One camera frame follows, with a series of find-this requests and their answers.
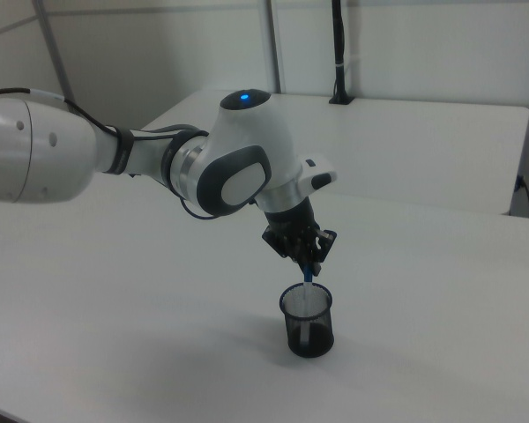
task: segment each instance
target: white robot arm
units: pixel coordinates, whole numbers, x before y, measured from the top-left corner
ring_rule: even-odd
[[[0,201],[51,203],[77,196],[94,172],[143,174],[214,217],[256,203],[269,226],[263,234],[281,256],[317,275],[335,237],[314,220],[308,196],[337,175],[322,157],[297,158],[277,100],[259,90],[220,103],[208,134],[190,125],[156,131],[106,127],[30,101],[0,99]]]

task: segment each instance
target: black mesh cup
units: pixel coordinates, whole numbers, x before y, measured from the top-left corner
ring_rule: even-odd
[[[280,310],[286,321],[288,346],[294,354],[313,358],[331,350],[332,303],[332,293],[319,284],[313,284],[309,289],[296,284],[282,293]]]

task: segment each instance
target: white table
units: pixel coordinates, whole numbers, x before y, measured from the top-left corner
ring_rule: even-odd
[[[228,92],[201,91],[149,125],[211,130]],[[494,214],[510,209],[529,109],[274,94],[296,151],[322,153],[339,194]]]
[[[317,193],[335,345],[287,348],[300,281],[254,206],[147,178],[0,204],[0,411],[49,422],[529,422],[529,220]]]

